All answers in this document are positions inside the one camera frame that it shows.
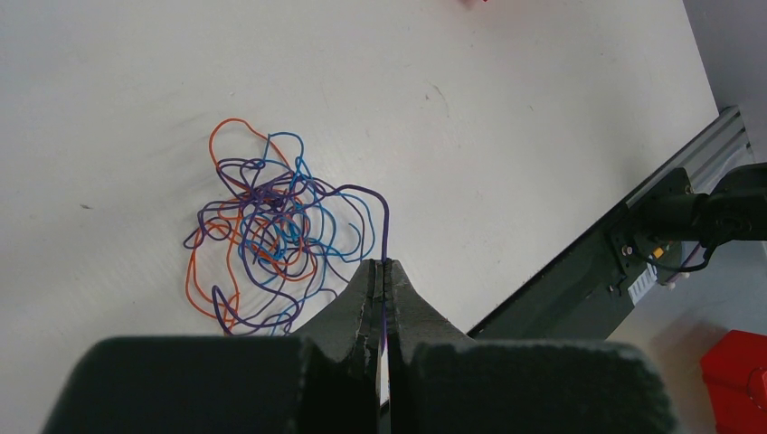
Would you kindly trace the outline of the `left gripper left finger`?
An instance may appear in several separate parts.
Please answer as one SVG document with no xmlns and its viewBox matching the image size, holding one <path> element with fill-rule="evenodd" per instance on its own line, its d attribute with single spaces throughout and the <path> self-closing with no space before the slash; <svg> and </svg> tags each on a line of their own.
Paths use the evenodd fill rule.
<svg viewBox="0 0 767 434">
<path fill-rule="evenodd" d="M 295 336 L 302 343 L 297 433 L 376 433 L 384 265 L 366 260 Z"/>
</svg>

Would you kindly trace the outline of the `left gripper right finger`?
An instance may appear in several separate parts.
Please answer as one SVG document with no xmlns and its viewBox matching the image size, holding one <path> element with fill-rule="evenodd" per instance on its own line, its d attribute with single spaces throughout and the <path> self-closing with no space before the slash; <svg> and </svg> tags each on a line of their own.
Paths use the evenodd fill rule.
<svg viewBox="0 0 767 434">
<path fill-rule="evenodd" d="M 437 433 L 445 419 L 430 402 L 425 356 L 433 347 L 468 347 L 474 340 L 417 293 L 396 259 L 383 265 L 383 301 L 393 432 Z"/>
</svg>

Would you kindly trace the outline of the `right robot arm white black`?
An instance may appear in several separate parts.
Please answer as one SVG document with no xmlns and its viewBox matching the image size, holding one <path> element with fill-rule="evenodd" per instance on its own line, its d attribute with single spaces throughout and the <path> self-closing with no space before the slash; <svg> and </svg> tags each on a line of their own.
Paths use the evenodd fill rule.
<svg viewBox="0 0 767 434">
<path fill-rule="evenodd" d="M 639 227 L 663 241 L 766 240 L 766 164 L 738 166 L 711 193 L 666 193 L 642 204 Z"/>
</svg>

